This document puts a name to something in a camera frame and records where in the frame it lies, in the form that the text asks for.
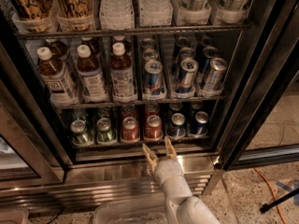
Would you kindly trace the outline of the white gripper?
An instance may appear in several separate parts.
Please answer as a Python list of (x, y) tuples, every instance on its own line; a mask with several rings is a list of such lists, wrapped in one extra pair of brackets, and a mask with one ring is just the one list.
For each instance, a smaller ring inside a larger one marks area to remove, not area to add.
[(164, 144), (165, 154), (168, 159), (160, 162), (156, 154), (146, 144), (142, 145), (150, 171), (160, 186), (163, 186), (169, 180), (184, 176), (181, 165), (177, 161), (177, 152), (168, 136), (164, 138)]

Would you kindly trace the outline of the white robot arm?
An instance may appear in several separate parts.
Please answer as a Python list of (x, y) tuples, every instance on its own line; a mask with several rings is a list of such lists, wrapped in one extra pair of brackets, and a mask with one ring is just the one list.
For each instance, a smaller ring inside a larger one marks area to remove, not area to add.
[(168, 224), (221, 224), (205, 203), (192, 195), (171, 140), (164, 138), (165, 158), (160, 160), (142, 145), (153, 177), (164, 194), (164, 212)]

